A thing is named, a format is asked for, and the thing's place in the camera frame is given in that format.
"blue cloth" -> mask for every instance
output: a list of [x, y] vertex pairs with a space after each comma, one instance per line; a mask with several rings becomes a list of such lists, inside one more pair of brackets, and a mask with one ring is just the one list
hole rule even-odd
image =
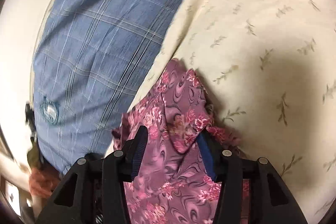
[[57, 170], [105, 153], [181, 2], [55, 0], [34, 57], [34, 108]]

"blue plaid fabric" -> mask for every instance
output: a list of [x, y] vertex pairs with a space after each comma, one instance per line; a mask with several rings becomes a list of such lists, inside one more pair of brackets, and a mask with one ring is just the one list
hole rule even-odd
[[34, 57], [34, 108], [57, 170], [105, 153], [181, 2], [55, 0]]

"white wall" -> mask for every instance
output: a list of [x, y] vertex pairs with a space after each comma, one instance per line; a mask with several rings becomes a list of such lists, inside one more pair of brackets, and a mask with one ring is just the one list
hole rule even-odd
[[[14, 158], [27, 164], [31, 147], [25, 125], [25, 105], [30, 96], [30, 70], [36, 38], [50, 0], [6, 0], [0, 14], [0, 125]], [[4, 176], [19, 175], [13, 164], [0, 156]]]

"black object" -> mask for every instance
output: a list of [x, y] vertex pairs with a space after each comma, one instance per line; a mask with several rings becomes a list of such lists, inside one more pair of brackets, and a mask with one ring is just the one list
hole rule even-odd
[[[79, 159], [54, 190], [36, 224], [130, 224], [123, 182], [138, 175], [147, 139], [147, 128], [141, 126], [122, 150], [102, 160]], [[240, 223], [243, 178], [250, 180], [249, 223], [307, 224], [294, 197], [265, 158], [242, 160], [223, 151], [207, 131], [198, 136], [197, 143], [207, 174], [214, 182], [223, 182], [214, 224]], [[102, 196], [97, 198], [95, 182], [100, 180]], [[96, 206], [100, 198], [102, 211]]]

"plaid pattern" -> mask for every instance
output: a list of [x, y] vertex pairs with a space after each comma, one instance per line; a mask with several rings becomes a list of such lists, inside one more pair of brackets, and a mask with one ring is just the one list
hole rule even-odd
[[105, 153], [181, 2], [55, 0], [34, 58], [34, 108], [57, 170]]

